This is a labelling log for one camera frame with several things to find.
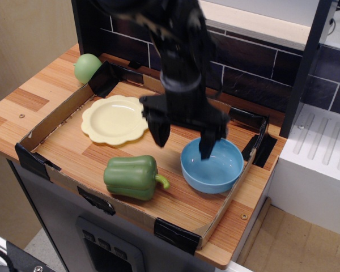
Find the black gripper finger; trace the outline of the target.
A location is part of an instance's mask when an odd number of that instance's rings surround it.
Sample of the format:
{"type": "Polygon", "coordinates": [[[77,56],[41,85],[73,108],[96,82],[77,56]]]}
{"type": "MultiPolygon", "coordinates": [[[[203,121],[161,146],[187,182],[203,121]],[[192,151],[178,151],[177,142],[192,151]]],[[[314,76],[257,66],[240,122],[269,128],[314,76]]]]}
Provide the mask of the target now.
{"type": "Polygon", "coordinates": [[[220,139],[221,135],[215,129],[201,131],[201,140],[199,142],[201,159],[208,159],[210,157],[216,142],[220,139]]]}
{"type": "Polygon", "coordinates": [[[164,147],[170,135],[171,124],[165,116],[157,113],[149,113],[146,120],[155,143],[164,147]]]}

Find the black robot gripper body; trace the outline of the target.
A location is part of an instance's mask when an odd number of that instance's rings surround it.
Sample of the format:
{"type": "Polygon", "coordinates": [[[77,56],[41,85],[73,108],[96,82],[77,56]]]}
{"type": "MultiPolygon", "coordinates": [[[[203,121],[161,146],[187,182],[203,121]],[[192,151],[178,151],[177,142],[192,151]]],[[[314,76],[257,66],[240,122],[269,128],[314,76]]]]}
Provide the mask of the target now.
{"type": "Polygon", "coordinates": [[[165,116],[171,125],[195,131],[215,129],[221,138],[227,136],[229,117],[212,106],[205,94],[200,75],[194,79],[180,81],[161,75],[160,82],[165,88],[162,95],[142,96],[143,116],[157,113],[165,116]]]}

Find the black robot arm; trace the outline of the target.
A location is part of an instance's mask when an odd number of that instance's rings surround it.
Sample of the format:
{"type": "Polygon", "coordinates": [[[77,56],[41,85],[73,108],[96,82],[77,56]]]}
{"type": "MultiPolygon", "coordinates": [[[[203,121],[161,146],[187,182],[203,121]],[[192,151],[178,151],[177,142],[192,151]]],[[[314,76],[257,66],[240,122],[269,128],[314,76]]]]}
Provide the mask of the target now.
{"type": "Polygon", "coordinates": [[[143,116],[163,147],[171,125],[200,132],[199,151],[208,159],[227,136],[229,117],[206,96],[206,73],[214,43],[198,1],[95,1],[104,14],[130,20],[149,31],[160,56],[162,95],[142,96],[143,116]]]}

